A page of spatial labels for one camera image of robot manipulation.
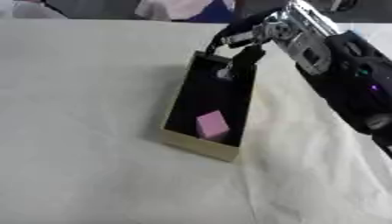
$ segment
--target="cardboard box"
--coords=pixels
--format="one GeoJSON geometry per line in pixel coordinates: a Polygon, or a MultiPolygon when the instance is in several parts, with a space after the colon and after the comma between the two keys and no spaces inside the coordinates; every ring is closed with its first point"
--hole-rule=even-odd
{"type": "Polygon", "coordinates": [[[161,126],[164,143],[223,161],[235,159],[248,117],[256,66],[242,69],[232,81],[218,79],[216,72],[228,62],[221,56],[194,54],[161,126]],[[200,139],[196,129],[196,118],[215,110],[223,114],[230,128],[221,143],[200,139]]]}

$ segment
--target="pink block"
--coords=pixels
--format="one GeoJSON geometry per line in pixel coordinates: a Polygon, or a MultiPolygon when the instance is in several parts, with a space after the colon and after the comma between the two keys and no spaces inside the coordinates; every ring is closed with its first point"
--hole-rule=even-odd
{"type": "Polygon", "coordinates": [[[199,136],[210,141],[219,142],[230,131],[219,110],[199,116],[196,124],[199,136]]]}

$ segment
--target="white fabric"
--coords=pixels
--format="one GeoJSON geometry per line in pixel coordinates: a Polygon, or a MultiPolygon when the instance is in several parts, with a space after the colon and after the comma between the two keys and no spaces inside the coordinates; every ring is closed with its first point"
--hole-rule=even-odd
{"type": "MultiPolygon", "coordinates": [[[[234,164],[158,141],[188,60],[221,27],[1,20],[0,223],[392,223],[391,161],[274,45],[234,164]]],[[[390,27],[355,29],[391,55],[390,27]]]]}
{"type": "MultiPolygon", "coordinates": [[[[169,21],[198,15],[213,0],[142,0],[135,13],[143,18],[169,21]]],[[[222,0],[232,10],[234,0],[222,0]]]]}

